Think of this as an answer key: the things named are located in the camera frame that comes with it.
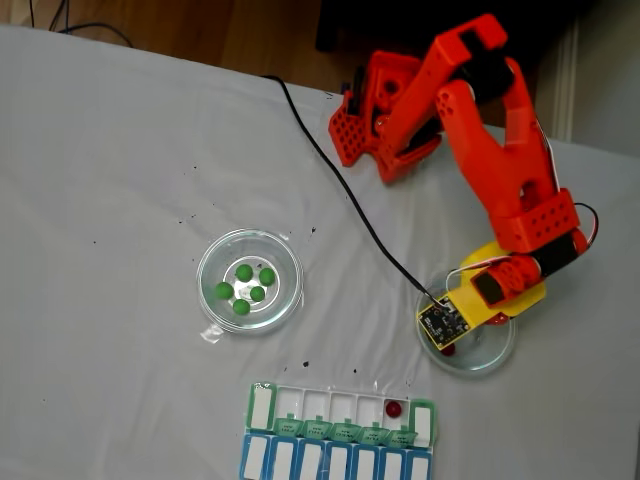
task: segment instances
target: black object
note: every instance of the black object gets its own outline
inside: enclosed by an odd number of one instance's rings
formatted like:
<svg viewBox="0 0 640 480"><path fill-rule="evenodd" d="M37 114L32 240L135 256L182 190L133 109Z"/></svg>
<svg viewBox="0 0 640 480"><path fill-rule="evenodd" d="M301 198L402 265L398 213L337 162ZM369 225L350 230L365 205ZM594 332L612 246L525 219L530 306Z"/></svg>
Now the black object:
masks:
<svg viewBox="0 0 640 480"><path fill-rule="evenodd" d="M504 300L504 292L500 284L487 271L474 278L473 284L489 305L495 305Z"/></svg>
<svg viewBox="0 0 640 480"><path fill-rule="evenodd" d="M311 142L311 145L313 145L313 148L315 148L316 152L318 152L318 155L320 155L320 158L322 158L322 160L327 165L327 167L329 167L331 172L336 176L336 178L340 182L340 185L342 185L342 188L344 188L344 191L347 193L349 199L351 200L351 203L353 203L353 206L355 207L356 212L358 212L358 216L362 220L362 223L364 223L364 226L367 228L367 231L369 232L369 235L371 235L371 238L373 238L373 241L378 246L378 248L380 249L382 254L385 257L387 257L387 260L389 260L391 262L391 264L394 267L396 267L400 271L400 273L402 273L402 275L404 275L405 278L407 280L409 280L409 282L411 282L411 284L414 287L416 287L416 289L418 289L419 291L424 293L426 296L428 296L429 299L433 303L439 305L440 302L438 302L433 297L433 295L431 295L431 293L429 293L429 291L425 287L423 287L422 284L418 280L416 280L413 277L413 275L411 275L400 264L400 262L398 262L395 259L395 257L393 255L391 255L391 253L389 253L389 250L387 250L387 248L384 246L384 244L380 241L380 238L378 237L378 234L373 229L373 226L369 222L369 219L367 218L367 216L362 211L362 207L360 207L360 204L358 203L358 200L356 199L355 195L351 191L351 188L349 188L349 184L345 181L344 177L342 176L340 171L336 168L336 166L331 162L331 160L329 160L329 157L327 157L327 155L322 151L322 149L320 148L320 145L317 144L317 142L315 141L313 136L309 133L309 130L307 130L307 127L305 126L304 122L300 118L300 115L298 114L298 110L296 109L296 106L294 105L293 100L291 100L291 95L289 95L289 90L287 89L287 86L282 81L282 79L280 77L276 77L275 75L263 75L263 78L267 78L269 80L273 80L275 82L278 82L280 87L282 87L282 91L284 92L284 96L286 97L287 103L289 103L289 107L291 108L291 113L293 113L293 116L295 117L296 121L298 122L298 125L302 129L302 132L305 134L305 136L307 137L309 142Z"/></svg>
<svg viewBox="0 0 640 480"><path fill-rule="evenodd" d="M75 30L80 30L80 29L83 29L83 28L90 28L90 27L98 27L98 28L109 29L113 33L118 35L120 38L122 38L130 48L135 48L133 46L133 43L131 43L131 40L129 40L129 38L124 33L122 33L117 28L112 27L108 23L102 23L102 22L82 23L80 25L72 25L69 28L63 28L62 30L58 30L58 33L71 33L71 32L73 32Z"/></svg>
<svg viewBox="0 0 640 480"><path fill-rule="evenodd" d="M469 331L469 324L449 301L440 300L444 307L434 305L420 314L418 321L427 331L433 342L442 348Z"/></svg>
<svg viewBox="0 0 640 480"><path fill-rule="evenodd" d="M505 54L527 72L546 50L595 0L538 0L535 5L512 0L322 0L316 49L349 47L349 33L369 38L371 50L424 55L434 37L484 13L492 13L506 30ZM347 35L339 36L344 31Z"/></svg>
<svg viewBox="0 0 640 480"><path fill-rule="evenodd" d="M530 254L540 265L540 275L548 277L578 258L571 233L547 243Z"/></svg>
<svg viewBox="0 0 640 480"><path fill-rule="evenodd" d="M503 50L487 50L475 30L464 32L460 40L472 58L460 65L452 78L459 78L471 85L477 104L502 97L515 78Z"/></svg>

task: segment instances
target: green bead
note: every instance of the green bead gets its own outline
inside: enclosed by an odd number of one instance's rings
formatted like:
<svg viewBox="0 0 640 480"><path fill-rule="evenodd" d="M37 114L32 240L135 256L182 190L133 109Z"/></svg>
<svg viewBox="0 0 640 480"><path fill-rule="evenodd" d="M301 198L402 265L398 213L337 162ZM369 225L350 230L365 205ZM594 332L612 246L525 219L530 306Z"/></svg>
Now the green bead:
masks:
<svg viewBox="0 0 640 480"><path fill-rule="evenodd" d="M262 270L260 270L259 277L260 277L260 283L263 284L265 287L268 287L269 285L272 285L273 282L276 281L276 272L274 272L270 268L263 268Z"/></svg>
<svg viewBox="0 0 640 480"><path fill-rule="evenodd" d="M233 311L238 315L246 315L247 313L249 313L249 310L251 310L251 306L246 300L239 298L238 300L233 302Z"/></svg>
<svg viewBox="0 0 640 480"><path fill-rule="evenodd" d="M229 300L233 297L233 287L227 282L220 282L216 285L216 297L222 300Z"/></svg>
<svg viewBox="0 0 640 480"><path fill-rule="evenodd" d="M253 300L254 302L261 302L262 300L264 300L264 288L253 287L249 292L249 295L251 295L251 300Z"/></svg>
<svg viewBox="0 0 640 480"><path fill-rule="evenodd" d="M246 263L243 263L236 268L236 277L241 282L248 282L253 278L253 269Z"/></svg>

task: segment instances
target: white tablecloth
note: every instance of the white tablecloth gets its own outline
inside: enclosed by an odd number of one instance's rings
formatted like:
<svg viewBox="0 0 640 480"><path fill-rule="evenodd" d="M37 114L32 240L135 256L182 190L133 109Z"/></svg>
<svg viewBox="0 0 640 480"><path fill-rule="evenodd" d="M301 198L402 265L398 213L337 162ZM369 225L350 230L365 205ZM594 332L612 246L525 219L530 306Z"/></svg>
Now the white tablecloth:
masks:
<svg viewBox="0 0 640 480"><path fill-rule="evenodd" d="M461 380L421 352L417 292L277 84L11 27L0 65L0 478L237 478L257 380L434 400L436 480L631 478L640 161L554 144L600 235L520 318L510 362ZM341 98L291 91L336 161L326 125ZM342 170L424 281L492 238L446 142L392 187L370 159ZM212 344L196 266L241 227L288 237L304 308L268 336Z"/></svg>

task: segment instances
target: red bead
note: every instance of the red bead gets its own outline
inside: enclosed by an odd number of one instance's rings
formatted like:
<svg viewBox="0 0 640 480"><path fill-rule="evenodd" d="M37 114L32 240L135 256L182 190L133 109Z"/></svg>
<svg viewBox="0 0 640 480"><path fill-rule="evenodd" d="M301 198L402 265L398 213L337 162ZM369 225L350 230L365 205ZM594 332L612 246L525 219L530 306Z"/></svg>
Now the red bead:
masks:
<svg viewBox="0 0 640 480"><path fill-rule="evenodd" d="M391 418L398 418L402 415L402 406L395 400L387 402L387 406L384 409Z"/></svg>

